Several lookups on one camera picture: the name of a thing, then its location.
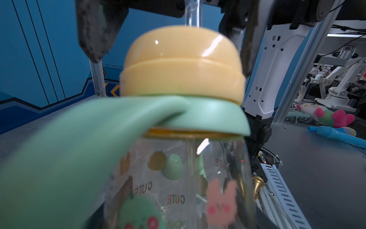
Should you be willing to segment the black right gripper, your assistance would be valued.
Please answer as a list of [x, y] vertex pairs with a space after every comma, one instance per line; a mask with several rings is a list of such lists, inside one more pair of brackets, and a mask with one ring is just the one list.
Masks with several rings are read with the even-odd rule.
[[[239, 18], [257, 17], [257, 1], [202, 1], [218, 7], [221, 13]], [[77, 0], [76, 17], [79, 45], [88, 58], [97, 63], [112, 48], [130, 9], [182, 18], [186, 1], [100, 1]]]

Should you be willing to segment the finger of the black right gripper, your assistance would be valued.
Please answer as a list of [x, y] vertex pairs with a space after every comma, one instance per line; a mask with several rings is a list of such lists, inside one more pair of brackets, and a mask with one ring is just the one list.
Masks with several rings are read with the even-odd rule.
[[250, 77], [275, 1], [220, 1], [224, 14], [219, 32], [229, 38], [240, 54], [243, 74]]

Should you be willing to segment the yellow bottle nipple collar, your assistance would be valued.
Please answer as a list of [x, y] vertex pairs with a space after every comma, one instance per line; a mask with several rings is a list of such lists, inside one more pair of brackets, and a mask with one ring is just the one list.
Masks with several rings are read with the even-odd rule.
[[131, 45], [120, 74], [121, 96], [187, 95], [240, 105], [246, 79], [236, 46], [202, 27], [202, 2], [187, 1], [185, 25], [141, 35]]

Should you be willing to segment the clear printed baby bottle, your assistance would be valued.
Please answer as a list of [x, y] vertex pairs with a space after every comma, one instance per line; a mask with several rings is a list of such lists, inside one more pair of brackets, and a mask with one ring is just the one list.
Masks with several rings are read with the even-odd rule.
[[243, 139], [141, 138], [113, 170], [105, 229], [254, 229]]

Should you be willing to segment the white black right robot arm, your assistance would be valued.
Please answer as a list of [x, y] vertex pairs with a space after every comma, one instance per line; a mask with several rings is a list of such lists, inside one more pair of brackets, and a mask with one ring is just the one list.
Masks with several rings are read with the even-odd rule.
[[[102, 58], [112, 48], [130, 9], [185, 18], [202, 26], [204, 1], [76, 1], [79, 45], [90, 60], [94, 90], [105, 96]], [[244, 103], [251, 156], [272, 133], [275, 98], [291, 60], [311, 27], [328, 26], [342, 1], [208, 1], [223, 18], [219, 32], [240, 52], [243, 74], [253, 84]]]

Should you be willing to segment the pink green plush toy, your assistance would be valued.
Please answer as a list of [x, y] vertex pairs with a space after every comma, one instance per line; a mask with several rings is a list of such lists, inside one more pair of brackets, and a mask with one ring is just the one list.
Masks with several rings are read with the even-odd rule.
[[353, 114], [346, 114], [344, 110], [331, 111], [325, 106], [305, 103], [297, 105], [300, 112], [310, 115], [316, 122], [333, 128], [347, 127], [355, 120]]

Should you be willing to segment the blue plastic toy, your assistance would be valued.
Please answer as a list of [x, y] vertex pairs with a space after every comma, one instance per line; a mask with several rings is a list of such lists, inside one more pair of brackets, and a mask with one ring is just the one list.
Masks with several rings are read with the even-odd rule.
[[349, 127], [332, 128], [328, 126], [307, 127], [309, 132], [316, 132], [318, 135], [333, 140], [338, 140], [358, 148], [366, 148], [366, 141], [356, 137], [356, 131]]

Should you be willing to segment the gold chess piece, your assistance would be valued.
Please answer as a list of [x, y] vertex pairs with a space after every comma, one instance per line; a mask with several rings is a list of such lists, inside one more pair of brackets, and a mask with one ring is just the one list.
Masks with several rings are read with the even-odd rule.
[[254, 176], [252, 178], [254, 188], [254, 200], [259, 197], [259, 191], [265, 186], [265, 181], [260, 176]]

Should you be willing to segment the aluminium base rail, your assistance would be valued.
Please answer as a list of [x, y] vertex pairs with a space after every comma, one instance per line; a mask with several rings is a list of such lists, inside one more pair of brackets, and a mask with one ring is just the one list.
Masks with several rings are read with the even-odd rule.
[[279, 229], [310, 229], [311, 226], [281, 176], [277, 164], [255, 160], [256, 175], [266, 178], [259, 190], [258, 207]]

